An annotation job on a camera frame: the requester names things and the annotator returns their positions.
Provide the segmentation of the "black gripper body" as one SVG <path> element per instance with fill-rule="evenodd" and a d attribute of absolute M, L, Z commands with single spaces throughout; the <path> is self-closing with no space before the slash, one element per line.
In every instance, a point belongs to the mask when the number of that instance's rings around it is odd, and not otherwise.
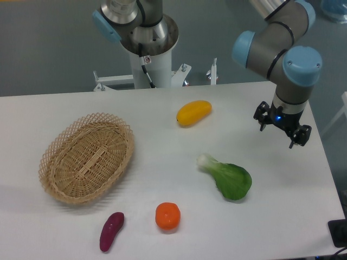
<path fill-rule="evenodd" d="M 272 102 L 267 114 L 270 122 L 283 130 L 287 136 L 300 136 L 305 134 L 305 127 L 299 123 L 304 105 L 305 103 L 293 105 L 285 102 Z"/>

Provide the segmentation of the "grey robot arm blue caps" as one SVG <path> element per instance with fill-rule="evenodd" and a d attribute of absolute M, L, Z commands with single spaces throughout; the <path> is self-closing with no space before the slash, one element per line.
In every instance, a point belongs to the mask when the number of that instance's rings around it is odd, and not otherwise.
<path fill-rule="evenodd" d="M 267 22 L 259 34 L 244 31 L 236 39 L 232 58 L 276 85 L 271 103 L 258 105 L 254 119 L 261 128 L 274 125 L 293 145 L 304 146 L 311 127 L 299 120 L 317 83 L 322 57 L 311 47 L 297 46 L 316 14 L 306 1 L 252 1 Z M 103 1 L 92 14 L 100 33 L 128 52 L 134 86 L 181 87 L 189 72 L 171 70 L 171 52 L 178 42 L 176 22 L 163 13 L 162 1 Z"/>

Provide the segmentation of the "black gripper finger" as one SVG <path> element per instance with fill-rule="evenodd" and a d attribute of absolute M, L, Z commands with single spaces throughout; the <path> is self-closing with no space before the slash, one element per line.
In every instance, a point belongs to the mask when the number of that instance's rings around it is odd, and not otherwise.
<path fill-rule="evenodd" d="M 262 132 L 267 125 L 271 124 L 271 108 L 266 102 L 258 105 L 253 118 L 260 124 L 260 131 Z"/>
<path fill-rule="evenodd" d="M 298 125 L 298 127 L 289 134 L 291 143 L 289 148 L 294 145 L 305 146 L 311 135 L 312 127 L 309 125 Z"/>

